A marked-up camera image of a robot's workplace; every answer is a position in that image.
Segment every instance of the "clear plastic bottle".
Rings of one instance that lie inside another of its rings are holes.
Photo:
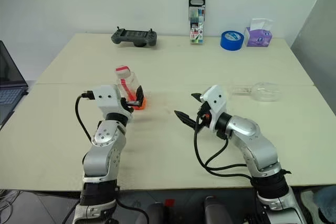
[[[233,95],[250,95],[260,102],[274,102],[281,97],[279,85],[269,82],[258,82],[253,86],[234,86]]]
[[[119,66],[115,69],[117,74],[118,88],[127,101],[137,100],[137,89],[140,86],[134,72],[131,72],[128,66]],[[146,98],[143,98],[142,106],[134,106],[135,110],[143,110],[146,107]]]

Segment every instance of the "game controller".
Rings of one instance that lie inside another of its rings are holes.
[[[149,31],[131,31],[124,28],[119,28],[112,35],[111,40],[115,44],[119,44],[122,41],[133,42],[136,47],[144,47],[146,44],[149,46],[156,45],[156,32],[152,29]]]

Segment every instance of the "tissue box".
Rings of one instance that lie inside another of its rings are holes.
[[[250,28],[246,27],[244,37],[247,47],[268,47],[272,33],[263,29],[250,31]]]

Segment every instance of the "white wall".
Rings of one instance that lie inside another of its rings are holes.
[[[292,50],[336,114],[336,0],[318,0]]]
[[[205,36],[243,31],[252,17],[267,17],[276,21],[274,36],[291,45],[315,2],[206,0]],[[0,0],[0,8],[0,35],[27,79],[36,79],[76,32],[112,33],[119,25],[188,35],[187,0]]]

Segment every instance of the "laptop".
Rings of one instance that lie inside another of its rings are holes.
[[[0,125],[4,125],[13,114],[27,89],[28,84],[0,40]]]

